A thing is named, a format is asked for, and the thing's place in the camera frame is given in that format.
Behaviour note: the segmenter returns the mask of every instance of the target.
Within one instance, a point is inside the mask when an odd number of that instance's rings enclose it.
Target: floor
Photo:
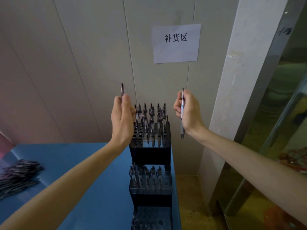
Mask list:
[[[182,230],[224,230],[219,216],[209,216],[197,176],[176,176]]]

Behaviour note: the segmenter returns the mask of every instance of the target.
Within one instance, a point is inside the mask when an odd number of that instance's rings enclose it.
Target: person's right hand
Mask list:
[[[199,131],[205,129],[201,119],[201,111],[198,100],[191,94],[188,89],[183,91],[185,106],[183,108],[182,124],[185,131],[192,137],[196,137]],[[181,91],[177,93],[177,99],[174,103],[174,110],[177,117],[181,116]]]

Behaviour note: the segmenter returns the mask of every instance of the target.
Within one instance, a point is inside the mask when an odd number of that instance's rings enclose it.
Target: paper sign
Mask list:
[[[153,27],[154,63],[197,61],[201,24]]]

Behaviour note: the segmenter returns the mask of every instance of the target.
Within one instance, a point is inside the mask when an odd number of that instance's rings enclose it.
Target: blue tabletop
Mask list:
[[[0,160],[0,168],[18,159],[38,161],[45,167],[41,183],[0,200],[0,224],[11,214],[106,143],[18,145]],[[129,193],[131,155],[127,147],[96,179],[58,229],[131,229],[133,203]],[[181,230],[173,155],[173,228]]]

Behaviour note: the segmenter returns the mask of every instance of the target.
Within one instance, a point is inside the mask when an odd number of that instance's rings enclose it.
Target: pen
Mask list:
[[[125,93],[125,90],[124,90],[124,83],[122,83],[122,88],[121,88],[121,90],[122,90],[122,96],[123,96],[124,93]]]
[[[185,138],[185,129],[183,128],[183,124],[182,124],[182,114],[183,114],[183,108],[185,106],[185,100],[183,97],[183,90],[184,88],[182,88],[182,92],[181,92],[181,139]]]

